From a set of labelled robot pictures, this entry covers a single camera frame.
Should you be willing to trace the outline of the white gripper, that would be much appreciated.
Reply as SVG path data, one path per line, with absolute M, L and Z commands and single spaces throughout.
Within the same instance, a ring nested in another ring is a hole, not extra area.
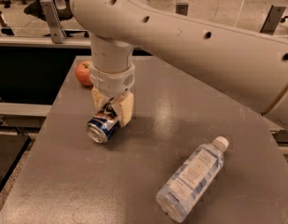
M 111 97 L 118 96 L 112 102 L 112 107 L 118 116 L 119 125 L 125 127 L 130 122 L 133 112 L 134 95 L 127 90 L 130 90 L 135 83 L 135 65 L 132 63 L 122 72 L 107 73 L 92 64 L 89 73 L 94 86 L 91 89 L 91 96 L 96 110 L 101 110 L 104 105 L 111 102 Z

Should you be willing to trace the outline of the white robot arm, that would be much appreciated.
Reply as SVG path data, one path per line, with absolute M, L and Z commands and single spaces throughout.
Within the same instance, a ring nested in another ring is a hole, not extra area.
M 91 80 L 116 97 L 132 86 L 138 47 L 288 131 L 288 40 L 171 14 L 144 0 L 70 0 L 89 31 Z

